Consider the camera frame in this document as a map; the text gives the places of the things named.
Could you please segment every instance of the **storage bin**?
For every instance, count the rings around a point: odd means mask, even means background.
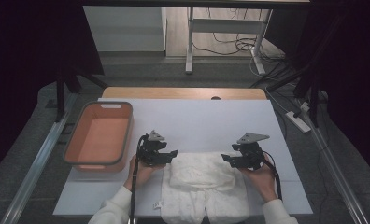
[[[127,102],[86,104],[66,145],[64,160],[80,171],[121,171],[133,123],[133,107]]]

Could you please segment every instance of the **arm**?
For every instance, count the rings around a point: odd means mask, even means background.
[[[148,167],[142,162],[138,164],[138,174],[136,180],[136,187],[140,188],[145,184],[150,175],[164,165]],[[111,198],[103,202],[101,209],[92,216],[89,224],[122,224],[127,223],[129,220],[130,201],[131,201],[131,188],[133,179],[133,170],[135,169],[135,156],[130,161],[130,169],[127,180],[119,191]]]
[[[275,178],[267,165],[263,165],[256,171],[247,168],[239,169],[248,177],[254,187],[258,190],[265,204],[263,205],[263,214],[266,224],[297,224],[294,217],[290,217],[284,208],[283,202],[278,199],[275,193]]]

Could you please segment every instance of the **white table surface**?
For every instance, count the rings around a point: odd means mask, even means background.
[[[232,144],[244,133],[268,134],[259,142],[276,161],[281,179],[284,206],[290,214],[312,214],[268,100],[154,100],[99,99],[125,101],[133,106],[134,128],[127,161],[135,154],[141,135],[155,130],[165,137],[162,152],[233,152]],[[128,176],[128,162],[119,173],[87,173],[72,168],[61,197],[53,212],[57,216],[92,216],[103,200],[111,198]],[[160,210],[152,206],[161,197],[163,171],[152,175],[136,194],[136,217],[159,217]],[[252,216],[261,215],[263,200],[246,179],[249,208]]]

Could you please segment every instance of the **person's left hand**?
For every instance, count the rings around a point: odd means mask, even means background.
[[[147,166],[142,161],[138,163],[138,173],[136,175],[136,188],[140,188],[144,185],[150,178],[153,172],[163,169],[165,165],[156,165],[156,166]],[[130,160],[130,169],[129,169],[129,176],[127,177],[126,182],[124,182],[124,186],[132,190],[132,182],[133,182],[133,171],[135,169],[135,155]]]

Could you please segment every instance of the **sweater sleeve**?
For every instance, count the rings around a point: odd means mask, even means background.
[[[101,209],[92,216],[89,224],[124,224],[129,220],[132,192],[121,187],[113,198],[103,202]]]
[[[280,199],[275,199],[263,205],[263,214],[266,224],[297,224],[294,217],[290,217]]]

